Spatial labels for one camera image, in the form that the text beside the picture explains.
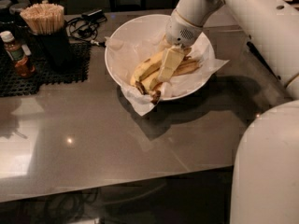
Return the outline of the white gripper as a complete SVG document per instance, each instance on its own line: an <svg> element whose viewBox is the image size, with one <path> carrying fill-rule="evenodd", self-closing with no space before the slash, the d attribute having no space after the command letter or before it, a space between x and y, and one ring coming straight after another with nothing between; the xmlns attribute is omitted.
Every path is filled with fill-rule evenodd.
<svg viewBox="0 0 299 224"><path fill-rule="evenodd" d="M200 12L191 13L188 10L183 14L178 9L172 12L165 28L165 35L158 45L159 51L165 49L157 76L160 82L166 82L171 78L185 56L183 49L172 45L188 48L195 43L202 31L203 16Z"/></svg>

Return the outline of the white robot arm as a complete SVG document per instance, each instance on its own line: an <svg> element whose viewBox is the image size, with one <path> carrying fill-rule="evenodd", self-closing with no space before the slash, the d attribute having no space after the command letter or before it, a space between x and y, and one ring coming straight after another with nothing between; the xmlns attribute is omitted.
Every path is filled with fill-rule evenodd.
<svg viewBox="0 0 299 224"><path fill-rule="evenodd" d="M241 72L269 103L235 154L230 224L299 224L299 12L283 0L179 0L167 41L193 45L221 6L262 56Z"/></svg>

